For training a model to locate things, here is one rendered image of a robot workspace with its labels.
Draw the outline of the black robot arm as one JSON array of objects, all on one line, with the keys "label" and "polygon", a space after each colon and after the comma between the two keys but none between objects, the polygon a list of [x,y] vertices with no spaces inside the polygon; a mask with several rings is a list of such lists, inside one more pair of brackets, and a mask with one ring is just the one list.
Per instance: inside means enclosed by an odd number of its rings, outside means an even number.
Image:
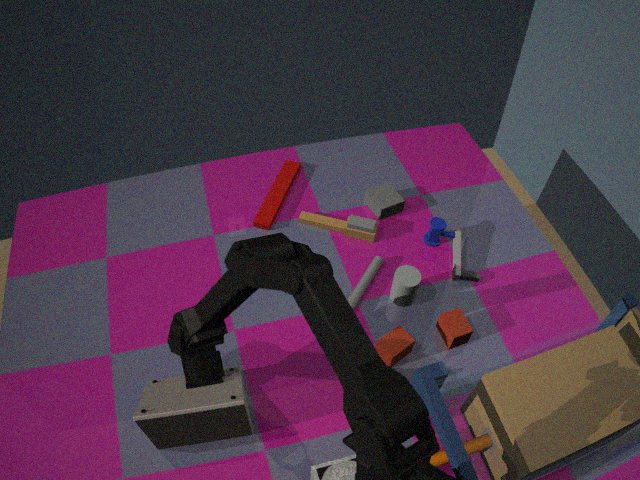
[{"label": "black robot arm", "polygon": [[[356,453],[356,480],[458,480],[430,463],[440,450],[411,383],[379,357],[333,277],[330,261],[276,233],[232,244],[227,272],[201,301],[176,313],[168,343],[181,356],[186,389],[223,383],[224,319],[257,289],[292,295],[336,372]],[[408,448],[402,443],[416,436]]]}]

